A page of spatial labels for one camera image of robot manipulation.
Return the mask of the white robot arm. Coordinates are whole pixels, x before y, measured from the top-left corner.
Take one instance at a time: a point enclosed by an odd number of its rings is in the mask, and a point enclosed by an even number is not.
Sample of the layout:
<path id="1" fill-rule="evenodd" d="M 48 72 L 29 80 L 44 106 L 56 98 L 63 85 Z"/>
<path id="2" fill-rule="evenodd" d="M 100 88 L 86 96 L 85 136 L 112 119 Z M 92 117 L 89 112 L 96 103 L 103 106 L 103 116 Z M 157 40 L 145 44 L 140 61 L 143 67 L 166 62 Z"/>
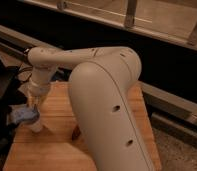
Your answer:
<path id="1" fill-rule="evenodd" d="M 33 65 L 28 89 L 35 97 L 49 92 L 57 68 L 72 71 L 70 104 L 98 171 L 155 171 L 127 100 L 142 69 L 134 50 L 125 46 L 34 47 L 28 61 Z"/>

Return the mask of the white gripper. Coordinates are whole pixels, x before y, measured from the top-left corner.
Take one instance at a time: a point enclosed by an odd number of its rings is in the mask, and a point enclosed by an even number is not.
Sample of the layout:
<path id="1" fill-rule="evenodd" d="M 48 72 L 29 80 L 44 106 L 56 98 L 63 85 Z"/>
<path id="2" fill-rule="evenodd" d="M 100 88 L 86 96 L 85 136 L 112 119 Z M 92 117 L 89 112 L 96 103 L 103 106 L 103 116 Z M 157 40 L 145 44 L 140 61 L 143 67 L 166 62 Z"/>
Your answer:
<path id="1" fill-rule="evenodd" d="M 46 96 L 50 91 L 50 88 L 50 84 L 41 85 L 30 79 L 28 83 L 28 92 L 31 95 L 28 97 L 28 107 L 31 109 L 39 109 L 42 104 L 40 96 Z"/>

